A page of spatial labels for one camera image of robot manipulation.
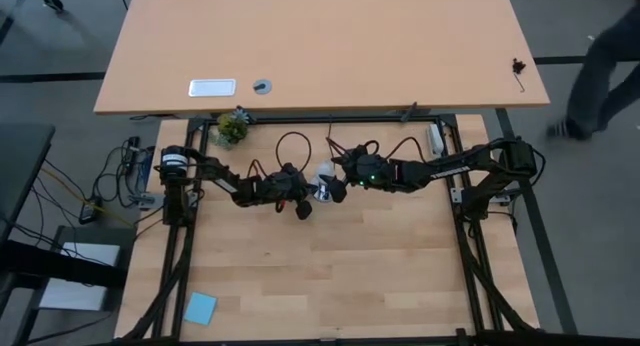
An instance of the gray cloth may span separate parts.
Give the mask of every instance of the gray cloth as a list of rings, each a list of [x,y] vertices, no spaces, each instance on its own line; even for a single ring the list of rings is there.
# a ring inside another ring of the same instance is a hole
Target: gray cloth
[[[640,65],[609,91],[609,79],[620,58],[640,58],[640,6],[599,35],[587,52],[567,108],[568,118],[585,135],[606,129],[616,114],[640,99]]]

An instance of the light wood desk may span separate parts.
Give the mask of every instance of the light wood desk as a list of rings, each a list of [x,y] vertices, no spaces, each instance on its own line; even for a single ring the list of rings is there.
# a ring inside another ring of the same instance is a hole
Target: light wood desk
[[[513,59],[527,64],[519,76]],[[191,98],[193,79],[235,79]],[[273,90],[258,95],[253,84]],[[549,103],[509,0],[132,0],[95,112]]]
[[[481,116],[457,119],[465,148],[488,141]],[[346,147],[375,139],[386,154],[402,138],[415,136],[426,150],[426,125],[334,124],[332,138]],[[187,121],[164,121],[156,149],[183,145],[186,128]],[[236,149],[209,145],[208,154],[242,175],[253,158],[271,172],[277,169],[276,141],[291,130],[311,140],[313,155],[305,170],[310,179],[316,166],[330,157],[326,124],[253,126]],[[295,136],[287,138],[280,155],[283,162],[301,165],[306,144]],[[417,159],[417,152],[406,144],[395,156]],[[154,164],[158,162],[159,152]],[[484,177],[471,176],[473,182]],[[305,221],[296,218],[292,206],[281,214],[273,205],[243,209],[212,183],[203,187],[206,196],[198,211],[187,299],[191,292],[201,292],[217,297],[218,306],[209,326],[183,323],[181,339],[442,336],[459,327],[473,332],[444,180],[412,194],[349,188],[342,204],[312,202],[313,213]],[[152,172],[148,189],[163,191],[157,172]],[[140,230],[159,217],[143,222]],[[492,214],[482,228],[496,286],[525,321],[537,325],[509,218]],[[116,336],[133,327],[155,296],[168,230],[157,225],[136,242]],[[483,304],[485,323],[487,309]],[[167,325],[172,316],[169,307]]]

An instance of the metal grommet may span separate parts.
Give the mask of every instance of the metal grommet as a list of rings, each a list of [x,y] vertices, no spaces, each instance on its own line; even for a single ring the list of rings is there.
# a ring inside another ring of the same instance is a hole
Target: metal grommet
[[[258,95],[266,95],[271,91],[271,81],[262,79],[253,83],[253,90]]]

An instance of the floor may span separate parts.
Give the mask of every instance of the floor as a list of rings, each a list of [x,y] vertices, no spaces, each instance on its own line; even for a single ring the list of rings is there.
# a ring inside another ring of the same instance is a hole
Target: floor
[[[15,8],[16,1],[21,7]],[[15,19],[8,33],[0,28],[0,75],[106,70],[125,17],[121,0],[62,0],[69,11],[56,16],[42,0],[0,0],[0,24]],[[534,56],[582,55],[595,36],[619,17],[632,0],[512,0]],[[621,65],[619,82],[633,65]],[[510,111],[516,132],[547,157],[544,177],[536,194],[556,260],[580,333],[640,338],[640,228],[637,211],[640,184],[636,172],[640,154],[640,108],[632,107],[616,118],[609,130],[588,144],[549,144],[541,137],[544,125],[562,114],[579,66],[541,66],[551,98],[550,107]],[[0,122],[52,123],[57,132],[49,160],[67,171],[85,190],[90,188],[109,150],[129,136],[142,145],[155,142],[158,121],[131,121],[127,116],[96,116],[92,109],[101,81],[0,83]],[[491,137],[500,135],[495,114],[483,112]],[[52,195],[77,212],[80,205],[60,187],[42,176]],[[60,212],[44,203],[45,234],[52,236],[65,224]],[[535,241],[519,204],[518,242],[542,326],[558,331],[551,296]],[[136,212],[109,207],[135,220]],[[29,197],[19,222],[32,229],[40,225],[38,205]],[[122,227],[103,219],[90,227]],[[29,242],[21,235],[16,239]],[[13,337],[29,293],[17,291],[0,320],[0,335]],[[104,313],[45,311],[32,337],[68,329]],[[115,326],[106,322],[38,345],[83,345],[110,340]]]

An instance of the black shoe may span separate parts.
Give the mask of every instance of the black shoe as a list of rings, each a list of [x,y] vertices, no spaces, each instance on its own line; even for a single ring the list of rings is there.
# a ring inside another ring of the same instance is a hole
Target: black shoe
[[[591,139],[591,134],[584,133],[575,121],[564,117],[547,127],[547,137],[587,141]]]
[[[55,12],[57,13],[64,12],[64,5],[62,4],[62,1],[60,0],[43,0],[43,1],[46,6],[49,6],[50,8],[55,10]]]

